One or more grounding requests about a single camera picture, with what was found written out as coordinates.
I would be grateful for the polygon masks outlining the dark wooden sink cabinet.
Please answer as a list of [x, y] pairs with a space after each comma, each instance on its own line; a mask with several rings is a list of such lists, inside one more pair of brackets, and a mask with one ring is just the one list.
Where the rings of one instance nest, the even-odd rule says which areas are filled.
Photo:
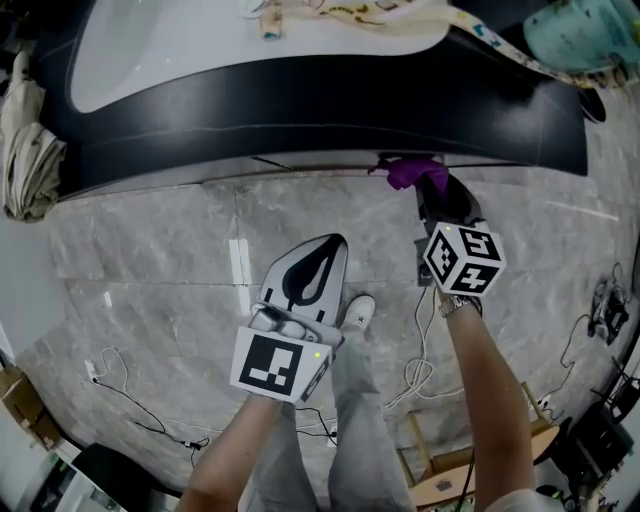
[[460, 29], [408, 56], [313, 56], [180, 78], [94, 113], [71, 100], [92, 0], [37, 42], [45, 125], [68, 145], [61, 192], [78, 195], [243, 157], [364, 150], [453, 153], [588, 172], [577, 91], [518, 70]]

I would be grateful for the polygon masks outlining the silver wristwatch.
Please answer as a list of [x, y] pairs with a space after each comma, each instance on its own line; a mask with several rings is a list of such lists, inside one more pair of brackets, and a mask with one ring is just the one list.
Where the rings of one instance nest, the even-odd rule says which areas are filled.
[[472, 305], [480, 316], [483, 316], [481, 301], [473, 296], [451, 295], [440, 301], [439, 313], [442, 318], [447, 318], [465, 305]]

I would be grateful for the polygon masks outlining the person's left forearm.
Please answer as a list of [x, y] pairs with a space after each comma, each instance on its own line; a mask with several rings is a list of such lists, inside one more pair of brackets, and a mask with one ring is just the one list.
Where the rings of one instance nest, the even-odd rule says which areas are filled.
[[199, 459], [174, 512], [236, 512], [282, 404], [250, 395]]

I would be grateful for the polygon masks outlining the person's grey trousers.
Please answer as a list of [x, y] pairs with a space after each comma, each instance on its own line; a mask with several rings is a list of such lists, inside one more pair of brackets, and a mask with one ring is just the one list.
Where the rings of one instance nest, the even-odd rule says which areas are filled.
[[[333, 512], [415, 512], [374, 383], [364, 330], [344, 323], [332, 364], [337, 450], [328, 476]], [[286, 404], [240, 501], [241, 512], [319, 512]]]

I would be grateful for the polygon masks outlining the person's white shirt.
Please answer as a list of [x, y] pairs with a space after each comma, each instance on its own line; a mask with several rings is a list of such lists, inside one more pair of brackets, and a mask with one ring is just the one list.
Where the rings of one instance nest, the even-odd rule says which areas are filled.
[[485, 512], [537, 512], [539, 498], [531, 489], [516, 490], [497, 499]]

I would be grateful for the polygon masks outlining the person's right forearm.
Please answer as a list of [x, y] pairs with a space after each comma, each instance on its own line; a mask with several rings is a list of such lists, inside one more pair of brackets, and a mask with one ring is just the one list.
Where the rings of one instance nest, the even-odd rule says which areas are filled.
[[488, 446], [498, 440], [498, 420], [514, 422], [526, 415], [529, 421], [524, 392], [472, 305], [461, 307], [446, 322], [462, 376], [474, 445], [474, 431], [482, 429], [486, 432], [482, 442]]

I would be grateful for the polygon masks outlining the brown wooden cabinet door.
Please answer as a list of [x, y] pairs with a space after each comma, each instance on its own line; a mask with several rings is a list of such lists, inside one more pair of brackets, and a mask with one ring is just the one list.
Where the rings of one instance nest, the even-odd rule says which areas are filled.
[[112, 183], [62, 195], [60, 200], [67, 201], [104, 194], [192, 185], [223, 178], [290, 170], [292, 170], [290, 165], [265, 157], [209, 161], [127, 177]]
[[416, 152], [375, 152], [363, 150], [341, 150], [341, 151], [317, 151], [317, 152], [297, 152], [282, 153], [271, 156], [264, 156], [265, 160], [273, 161], [275, 164], [293, 172], [311, 171], [366, 171], [372, 168], [380, 160], [406, 159], [431, 159], [445, 164], [452, 170], [467, 170], [474, 168], [536, 168], [536, 164], [526, 164], [504, 159], [489, 157], [460, 155], [460, 154], [439, 154], [439, 153], [416, 153]]

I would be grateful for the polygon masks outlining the teal cartoon water bottle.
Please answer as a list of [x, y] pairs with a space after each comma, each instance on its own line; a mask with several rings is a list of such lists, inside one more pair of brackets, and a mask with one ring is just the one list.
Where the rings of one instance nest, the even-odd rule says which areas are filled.
[[523, 23], [526, 45], [544, 66], [592, 72], [640, 63], [640, 0], [555, 0]]

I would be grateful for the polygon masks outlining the white sink basin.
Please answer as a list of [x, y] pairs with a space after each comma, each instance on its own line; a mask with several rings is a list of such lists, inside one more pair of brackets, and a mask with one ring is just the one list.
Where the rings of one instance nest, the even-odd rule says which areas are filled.
[[397, 56], [427, 50], [449, 32], [445, 21], [408, 27], [410, 16], [447, 0], [414, 0], [385, 10], [382, 32], [337, 15], [318, 16], [304, 0], [283, 0], [279, 37], [244, 18], [239, 0], [95, 0], [78, 43], [70, 97], [81, 113], [203, 71], [286, 57]]

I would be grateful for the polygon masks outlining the black equipment pile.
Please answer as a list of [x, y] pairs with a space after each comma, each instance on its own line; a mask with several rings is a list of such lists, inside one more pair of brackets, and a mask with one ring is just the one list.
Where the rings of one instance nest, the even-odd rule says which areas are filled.
[[615, 375], [603, 390], [591, 389], [595, 402], [574, 425], [571, 436], [589, 471], [602, 478], [616, 469], [635, 444], [622, 425], [640, 405], [640, 378], [613, 359]]

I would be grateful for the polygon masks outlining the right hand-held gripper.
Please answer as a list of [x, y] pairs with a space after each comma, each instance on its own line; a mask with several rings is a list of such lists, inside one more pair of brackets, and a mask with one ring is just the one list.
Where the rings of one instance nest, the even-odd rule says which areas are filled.
[[[504, 272], [506, 256], [500, 236], [483, 222], [476, 197], [450, 175], [444, 191], [418, 185], [416, 199], [419, 219], [431, 233], [414, 241], [418, 284], [436, 285], [447, 294], [485, 296]], [[434, 216], [442, 222], [435, 225]]]

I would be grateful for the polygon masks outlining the beige folded umbrella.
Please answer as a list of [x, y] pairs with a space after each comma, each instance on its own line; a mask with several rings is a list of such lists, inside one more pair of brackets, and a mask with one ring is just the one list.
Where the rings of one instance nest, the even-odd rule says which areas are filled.
[[0, 108], [1, 184], [5, 215], [35, 223], [58, 202], [66, 143], [40, 123], [46, 90], [30, 76], [29, 67], [29, 54], [19, 52]]

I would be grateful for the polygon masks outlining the white shelf unit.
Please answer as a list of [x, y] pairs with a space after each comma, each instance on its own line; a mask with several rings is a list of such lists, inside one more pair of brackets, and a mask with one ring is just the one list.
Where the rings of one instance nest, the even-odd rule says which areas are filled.
[[0, 509], [7, 512], [127, 512], [74, 465], [80, 450], [63, 441], [1, 449]]

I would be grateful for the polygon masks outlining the wooden stool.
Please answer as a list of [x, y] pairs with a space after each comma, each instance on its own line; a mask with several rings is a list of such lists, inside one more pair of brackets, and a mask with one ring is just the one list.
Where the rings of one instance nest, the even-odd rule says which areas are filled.
[[397, 455], [417, 510], [424, 512], [442, 505], [460, 508], [468, 497], [473, 497], [476, 509], [483, 511], [497, 498], [533, 486], [534, 462], [556, 440], [560, 428], [543, 416], [527, 383], [522, 384], [522, 389], [536, 420], [529, 422], [526, 415], [516, 417], [514, 422], [498, 420], [495, 430], [498, 440], [488, 446], [482, 442], [486, 432], [480, 429], [474, 431], [474, 447], [433, 457], [416, 414], [413, 411], [407, 414], [425, 463], [422, 477], [418, 480], [413, 477], [401, 450]]

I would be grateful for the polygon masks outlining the black shell backpack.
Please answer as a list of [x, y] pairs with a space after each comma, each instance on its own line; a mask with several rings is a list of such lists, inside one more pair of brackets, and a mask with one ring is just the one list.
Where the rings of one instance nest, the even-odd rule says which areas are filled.
[[596, 90], [580, 89], [579, 98], [583, 116], [586, 120], [594, 124], [601, 124], [606, 121], [606, 109]]

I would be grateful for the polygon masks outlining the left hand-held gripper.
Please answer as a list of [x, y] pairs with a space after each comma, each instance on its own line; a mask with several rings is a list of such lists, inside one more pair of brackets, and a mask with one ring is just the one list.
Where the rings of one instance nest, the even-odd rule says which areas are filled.
[[264, 302], [237, 331], [231, 385], [281, 402], [308, 401], [344, 341], [333, 325], [347, 257], [346, 240], [333, 233], [298, 245], [270, 266], [259, 295]]

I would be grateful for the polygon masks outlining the person's right white shoe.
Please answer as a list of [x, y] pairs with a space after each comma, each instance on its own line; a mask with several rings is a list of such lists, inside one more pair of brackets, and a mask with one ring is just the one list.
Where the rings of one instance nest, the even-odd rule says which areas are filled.
[[370, 295], [360, 295], [354, 298], [344, 314], [341, 324], [342, 330], [358, 329], [365, 331], [376, 310], [375, 299]]

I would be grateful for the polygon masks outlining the purple cloth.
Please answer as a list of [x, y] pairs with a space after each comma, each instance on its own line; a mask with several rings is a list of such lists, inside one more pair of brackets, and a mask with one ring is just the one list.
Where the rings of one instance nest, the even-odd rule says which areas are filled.
[[375, 171], [385, 171], [387, 182], [395, 190], [418, 187], [420, 179], [426, 178], [434, 186], [439, 198], [447, 198], [449, 170], [443, 163], [431, 157], [380, 157], [367, 173], [372, 174]]

